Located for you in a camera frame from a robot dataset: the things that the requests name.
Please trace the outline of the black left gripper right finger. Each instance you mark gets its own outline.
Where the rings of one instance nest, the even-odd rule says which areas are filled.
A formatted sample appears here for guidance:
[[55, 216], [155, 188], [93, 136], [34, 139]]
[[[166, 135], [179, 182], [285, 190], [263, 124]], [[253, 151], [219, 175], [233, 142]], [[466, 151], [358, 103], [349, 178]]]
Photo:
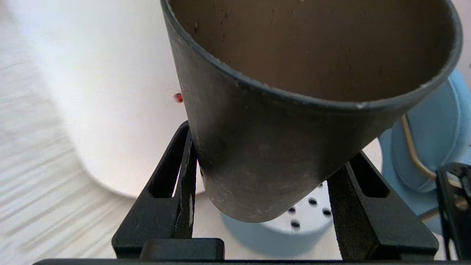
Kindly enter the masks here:
[[439, 243], [360, 152], [328, 179], [343, 260], [433, 260]]

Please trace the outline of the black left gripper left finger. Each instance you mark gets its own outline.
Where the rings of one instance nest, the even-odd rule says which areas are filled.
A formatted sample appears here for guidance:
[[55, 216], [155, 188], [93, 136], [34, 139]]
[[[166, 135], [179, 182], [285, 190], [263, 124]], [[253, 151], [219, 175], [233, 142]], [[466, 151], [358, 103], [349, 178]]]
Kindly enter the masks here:
[[190, 126], [184, 122], [113, 235], [111, 245], [117, 258], [138, 258], [152, 239], [192, 237], [196, 168]]

